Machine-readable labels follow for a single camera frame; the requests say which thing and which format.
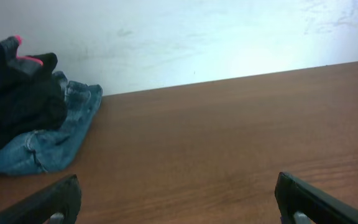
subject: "wooden table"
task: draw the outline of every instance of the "wooden table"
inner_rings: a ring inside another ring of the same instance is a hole
[[[0,210],[74,173],[77,223],[279,223],[282,170],[358,208],[358,62],[104,97],[73,164],[0,177]]]

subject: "white wall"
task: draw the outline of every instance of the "white wall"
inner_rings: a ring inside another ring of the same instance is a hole
[[[358,0],[0,0],[0,40],[104,94],[358,60]]]

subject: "jeans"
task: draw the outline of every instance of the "jeans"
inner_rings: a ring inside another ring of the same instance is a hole
[[[16,136],[0,150],[0,174],[56,172],[73,161],[99,109],[102,88],[70,81],[65,91],[68,113],[60,129],[35,130]]]

